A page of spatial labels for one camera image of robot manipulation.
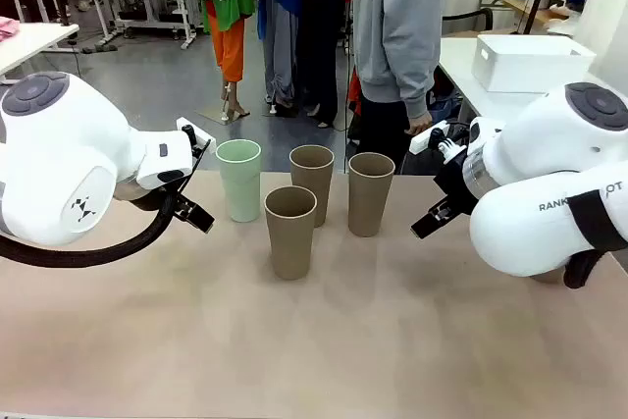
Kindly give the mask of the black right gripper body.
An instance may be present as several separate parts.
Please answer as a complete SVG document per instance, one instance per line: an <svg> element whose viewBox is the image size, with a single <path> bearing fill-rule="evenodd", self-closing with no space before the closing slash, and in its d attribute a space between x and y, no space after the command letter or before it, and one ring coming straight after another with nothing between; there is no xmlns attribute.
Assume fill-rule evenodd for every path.
<svg viewBox="0 0 628 419"><path fill-rule="evenodd" d="M471 215L478 203L478 198L471 193L464 180L463 164L466 158L467 152L460 151L443 165L434 178L436 185L445 194L445 197L438 203L438 207L440 210L447 210L450 214Z"/></svg>

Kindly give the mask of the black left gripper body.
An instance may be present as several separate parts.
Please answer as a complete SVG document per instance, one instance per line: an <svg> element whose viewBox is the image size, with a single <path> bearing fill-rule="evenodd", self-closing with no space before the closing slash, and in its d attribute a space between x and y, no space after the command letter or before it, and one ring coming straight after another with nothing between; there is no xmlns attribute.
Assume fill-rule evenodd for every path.
<svg viewBox="0 0 628 419"><path fill-rule="evenodd" d="M165 196L165 214L170 218L192 219L197 204L177 190L168 189Z"/></svg>

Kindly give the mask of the person left hand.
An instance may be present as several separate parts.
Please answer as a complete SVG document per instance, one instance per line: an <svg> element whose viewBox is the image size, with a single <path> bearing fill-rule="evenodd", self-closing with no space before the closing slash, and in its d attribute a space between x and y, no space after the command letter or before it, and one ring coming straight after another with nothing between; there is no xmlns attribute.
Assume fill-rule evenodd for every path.
<svg viewBox="0 0 628 419"><path fill-rule="evenodd" d="M429 129L433 125L433 118L429 112L423 113L416 118L408 119L408 129L405 131L410 136L416 136Z"/></svg>

